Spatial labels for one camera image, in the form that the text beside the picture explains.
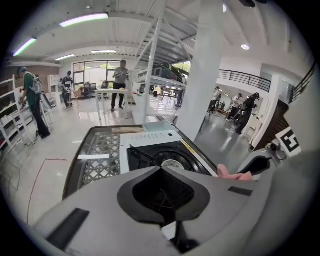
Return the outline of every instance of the cap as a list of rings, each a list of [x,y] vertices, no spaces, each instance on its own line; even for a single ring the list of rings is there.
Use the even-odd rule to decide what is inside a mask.
[[[19,76],[19,72],[24,72],[26,70],[27,70],[27,68],[25,66],[20,66],[20,67],[18,67],[16,74]]]

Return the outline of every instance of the balcony railing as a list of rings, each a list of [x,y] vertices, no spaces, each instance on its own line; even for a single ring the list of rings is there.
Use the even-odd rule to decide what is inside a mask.
[[[313,63],[309,72],[302,79],[302,81],[293,89],[289,103],[296,101],[300,97],[300,95],[304,92],[307,85],[310,83],[311,77],[313,76],[313,74],[315,72],[315,67],[316,67],[316,62]]]
[[[236,81],[239,83],[247,84],[249,86],[254,86],[266,92],[270,91],[271,81],[253,74],[220,69],[218,78]]]

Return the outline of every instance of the yellow sticker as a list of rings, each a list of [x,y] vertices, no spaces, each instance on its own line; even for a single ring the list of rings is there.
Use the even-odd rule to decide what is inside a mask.
[[[185,145],[185,147],[192,153],[192,154],[195,154],[196,152],[192,149],[192,147],[190,147],[188,145],[188,143],[186,143],[183,139],[181,140],[183,145]]]

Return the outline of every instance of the man in green shirt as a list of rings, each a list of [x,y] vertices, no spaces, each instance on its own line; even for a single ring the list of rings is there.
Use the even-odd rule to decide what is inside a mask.
[[[50,135],[50,132],[41,117],[40,94],[36,95],[35,92],[32,90],[34,86],[35,76],[32,73],[28,72],[27,68],[24,66],[18,68],[17,75],[18,78],[23,79],[23,95],[22,98],[19,100],[19,104],[22,104],[26,97],[26,100],[30,106],[30,109],[38,127],[38,134],[42,139],[44,139],[45,137],[48,137]]]

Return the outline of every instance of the pink object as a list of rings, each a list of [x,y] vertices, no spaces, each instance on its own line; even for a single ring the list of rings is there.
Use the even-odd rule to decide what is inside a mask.
[[[224,164],[219,164],[217,166],[218,176],[219,178],[238,180],[238,181],[253,181],[254,178],[250,171],[246,173],[237,173],[230,175],[228,172],[228,168]]]

